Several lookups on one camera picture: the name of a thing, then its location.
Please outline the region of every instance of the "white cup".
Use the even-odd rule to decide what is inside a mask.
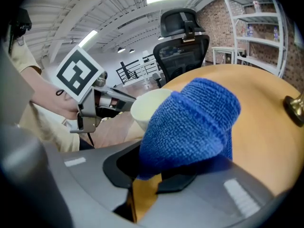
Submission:
[[[169,89],[154,89],[137,97],[131,107],[131,115],[144,131],[156,109],[171,92]]]

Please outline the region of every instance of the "white shelving unit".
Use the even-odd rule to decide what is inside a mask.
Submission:
[[[288,34],[287,34],[287,23],[286,23],[286,17],[284,14],[284,11],[282,9],[282,6],[278,4],[276,0],[257,0],[260,4],[273,4],[276,10],[276,13],[268,13],[268,12],[259,12],[259,13],[253,13],[253,14],[241,14],[234,16],[232,14],[232,10],[230,7],[229,1],[234,1],[242,5],[243,11],[244,7],[246,6],[252,6],[253,0],[225,0],[225,3],[227,5],[231,22],[232,22],[232,29],[233,29],[233,35],[234,35],[234,63],[237,63],[237,60],[242,60],[247,63],[254,64],[260,68],[263,68],[264,70],[267,70],[268,72],[278,76],[282,77],[286,65],[286,57],[287,57],[287,46],[288,46]],[[270,24],[270,25],[276,25],[279,29],[279,42],[268,40],[268,39],[261,39],[261,38],[254,38],[254,37],[242,37],[237,35],[236,30],[236,24],[238,20],[246,22],[246,28],[248,24]],[[279,49],[279,55],[278,55],[278,61],[277,65],[272,65],[266,62],[263,62],[259,60],[258,58],[254,57],[241,57],[238,55],[238,40],[244,40],[247,41],[247,54],[249,55],[249,42],[255,42],[260,43],[264,45],[268,45],[271,47],[276,47]]]

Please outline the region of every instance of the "ceiling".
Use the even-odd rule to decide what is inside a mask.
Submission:
[[[52,62],[58,54],[69,52],[93,29],[98,34],[85,48],[89,52],[130,47],[144,38],[159,36],[160,10],[194,9],[202,1],[170,0],[147,5],[146,0],[25,0],[22,7],[32,21],[25,39],[38,62],[46,57]]]

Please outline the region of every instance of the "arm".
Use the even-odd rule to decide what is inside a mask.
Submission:
[[[35,91],[31,99],[33,103],[64,116],[67,119],[76,119],[76,113],[78,111],[77,102],[71,96],[66,92],[57,96],[56,91],[59,90],[59,88],[47,82],[31,66],[25,68],[21,72],[21,75]]]

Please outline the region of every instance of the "office chair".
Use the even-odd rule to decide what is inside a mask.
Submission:
[[[162,37],[185,35],[162,42],[153,50],[165,76],[164,81],[157,73],[152,75],[159,88],[179,75],[201,67],[209,46],[209,36],[195,35],[196,32],[205,30],[199,25],[194,10],[173,9],[161,16]]]

